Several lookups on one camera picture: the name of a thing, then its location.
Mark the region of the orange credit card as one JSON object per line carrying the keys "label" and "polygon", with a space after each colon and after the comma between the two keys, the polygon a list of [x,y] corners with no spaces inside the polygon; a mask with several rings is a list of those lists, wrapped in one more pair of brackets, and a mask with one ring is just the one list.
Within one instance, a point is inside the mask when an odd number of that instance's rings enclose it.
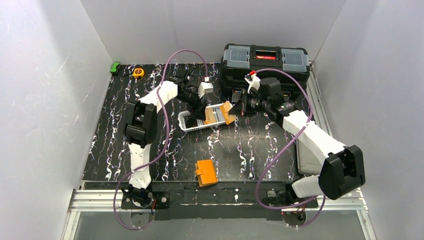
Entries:
{"label": "orange credit card", "polygon": [[226,125],[230,125],[236,120],[236,116],[230,114],[230,110],[232,109],[232,107],[233,105],[228,100],[220,106],[220,111],[223,115]]}

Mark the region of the white plastic basket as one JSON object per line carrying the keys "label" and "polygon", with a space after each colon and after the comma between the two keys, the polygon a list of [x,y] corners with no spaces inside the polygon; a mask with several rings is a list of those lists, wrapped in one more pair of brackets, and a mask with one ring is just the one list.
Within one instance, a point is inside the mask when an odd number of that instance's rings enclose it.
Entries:
{"label": "white plastic basket", "polygon": [[180,112],[178,114],[178,124],[180,129],[184,132],[190,132],[190,131],[197,131],[197,130],[201,130],[205,128],[212,128],[212,127],[217,127],[221,125],[226,125],[224,117],[220,110],[220,106],[222,104],[223,103],[207,106],[207,107],[212,107],[216,112],[218,121],[213,124],[204,124],[204,121],[192,118],[188,110]]}

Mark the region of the orange leather card holder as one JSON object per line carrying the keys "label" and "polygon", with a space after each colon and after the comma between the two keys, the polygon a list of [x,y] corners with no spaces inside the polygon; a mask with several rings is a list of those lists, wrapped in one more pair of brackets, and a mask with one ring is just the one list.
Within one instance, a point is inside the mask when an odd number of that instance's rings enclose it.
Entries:
{"label": "orange leather card holder", "polygon": [[198,160],[195,163],[195,175],[200,187],[214,185],[218,182],[214,162],[211,159]]}

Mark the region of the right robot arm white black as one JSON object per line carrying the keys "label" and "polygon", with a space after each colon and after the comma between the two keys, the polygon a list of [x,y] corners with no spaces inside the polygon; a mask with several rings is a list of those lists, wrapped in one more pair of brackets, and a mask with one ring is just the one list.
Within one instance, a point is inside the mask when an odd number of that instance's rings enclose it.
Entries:
{"label": "right robot arm white black", "polygon": [[363,186],[366,182],[364,156],[356,146],[347,146],[318,127],[310,114],[299,109],[293,101],[285,101],[279,81],[275,77],[260,79],[255,74],[246,76],[248,88],[229,113],[246,116],[264,112],[268,118],[293,135],[291,143],[306,146],[318,161],[317,174],[302,177],[286,187],[288,202],[323,195],[337,200]]}

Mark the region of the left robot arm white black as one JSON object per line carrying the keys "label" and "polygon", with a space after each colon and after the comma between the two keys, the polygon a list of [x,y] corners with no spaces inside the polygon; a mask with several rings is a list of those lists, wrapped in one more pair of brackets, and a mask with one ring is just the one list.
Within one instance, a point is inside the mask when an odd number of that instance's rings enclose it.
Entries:
{"label": "left robot arm white black", "polygon": [[159,129],[159,112],[164,113],[165,127],[170,131],[166,104],[178,99],[188,104],[192,118],[206,120],[206,94],[213,92],[214,87],[207,76],[198,86],[191,84],[190,79],[188,71],[168,79],[163,78],[147,95],[126,104],[124,137],[130,150],[131,172],[128,174],[128,189],[123,193],[134,200],[145,201],[148,198],[148,187],[152,182],[150,165],[157,162],[166,151],[163,149],[155,159],[150,156],[151,145]]}

